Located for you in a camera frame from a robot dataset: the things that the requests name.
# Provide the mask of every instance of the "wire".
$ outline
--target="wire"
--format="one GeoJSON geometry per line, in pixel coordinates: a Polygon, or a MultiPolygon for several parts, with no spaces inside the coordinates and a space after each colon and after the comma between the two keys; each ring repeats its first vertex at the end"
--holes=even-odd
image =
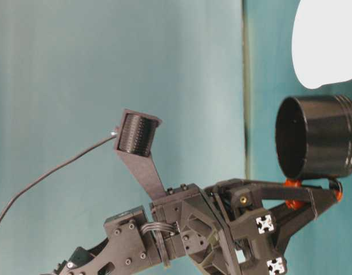
{"type": "Polygon", "coordinates": [[[12,197],[12,199],[8,202],[8,204],[4,207],[4,209],[2,210],[2,212],[0,213],[0,223],[2,222],[4,216],[6,215],[6,213],[8,212],[8,210],[11,208],[11,206],[13,205],[13,203],[21,196],[23,195],[25,192],[27,192],[28,190],[30,190],[32,187],[34,187],[37,183],[41,182],[42,180],[44,180],[45,178],[47,178],[49,175],[51,175],[52,173],[56,172],[57,170],[67,166],[68,164],[71,164],[72,162],[76,161],[77,159],[81,158],[82,156],[84,156],[85,154],[87,154],[88,152],[90,152],[91,150],[105,144],[106,142],[109,142],[112,139],[115,139],[117,137],[117,133],[115,132],[111,132],[111,136],[107,137],[104,140],[101,140],[100,142],[96,143],[95,145],[89,147],[88,149],[85,149],[84,151],[80,152],[78,155],[72,157],[71,159],[67,160],[66,162],[56,166],[55,168],[51,169],[50,171],[48,171],[47,173],[41,175],[38,179],[36,179],[34,182],[30,183],[29,185],[27,185],[24,189],[22,189],[20,192],[18,192],[14,197],[12,197]]]}
{"type": "Polygon", "coordinates": [[[140,227],[142,235],[145,235],[149,231],[164,231],[169,232],[171,235],[176,234],[175,227],[165,222],[148,222],[140,227]]]}

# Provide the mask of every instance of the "white light shade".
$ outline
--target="white light shade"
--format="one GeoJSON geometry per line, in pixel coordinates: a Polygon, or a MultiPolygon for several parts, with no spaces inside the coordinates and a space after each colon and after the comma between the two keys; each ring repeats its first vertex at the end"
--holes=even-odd
{"type": "Polygon", "coordinates": [[[352,0],[301,0],[292,61],[310,89],[352,79],[352,0]]]}

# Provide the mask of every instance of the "teal background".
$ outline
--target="teal background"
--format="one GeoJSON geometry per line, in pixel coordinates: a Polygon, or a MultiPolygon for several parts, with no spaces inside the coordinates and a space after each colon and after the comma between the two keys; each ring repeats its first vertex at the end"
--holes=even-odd
{"type": "MultiPolygon", "coordinates": [[[[109,135],[124,108],[163,119],[164,185],[244,177],[240,1],[0,0],[0,211],[109,135]]],[[[112,144],[24,195],[0,227],[0,274],[50,272],[149,198],[112,144]]],[[[188,259],[142,274],[199,274],[188,259]]]]}
{"type": "MultiPolygon", "coordinates": [[[[283,181],[274,144],[279,104],[289,95],[352,97],[352,81],[308,90],[297,80],[292,67],[291,35],[299,1],[245,0],[243,4],[249,175],[283,181]]],[[[291,240],[286,253],[290,275],[352,275],[352,176],[342,181],[343,201],[291,240]]]]}

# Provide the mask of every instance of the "black cylinder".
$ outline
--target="black cylinder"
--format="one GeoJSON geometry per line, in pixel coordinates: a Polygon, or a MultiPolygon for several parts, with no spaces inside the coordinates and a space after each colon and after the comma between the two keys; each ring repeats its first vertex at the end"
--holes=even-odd
{"type": "Polygon", "coordinates": [[[352,101],[346,96],[288,97],[276,120],[279,164],[290,179],[352,173],[352,101]]]}
{"type": "Polygon", "coordinates": [[[127,114],[120,139],[119,150],[139,156],[149,156],[159,121],[137,114],[127,114]]]}

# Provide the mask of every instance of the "orange fastener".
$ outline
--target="orange fastener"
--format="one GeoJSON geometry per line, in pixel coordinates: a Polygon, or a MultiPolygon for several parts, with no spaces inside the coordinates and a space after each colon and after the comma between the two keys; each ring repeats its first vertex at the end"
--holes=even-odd
{"type": "MultiPolygon", "coordinates": [[[[301,187],[302,182],[300,180],[286,179],[284,186],[286,187],[301,187]]],[[[298,210],[304,206],[304,202],[287,200],[285,201],[286,205],[290,209],[298,210]]]]}
{"type": "Polygon", "coordinates": [[[336,194],[337,201],[340,202],[343,198],[343,192],[335,190],[335,194],[336,194]]]}

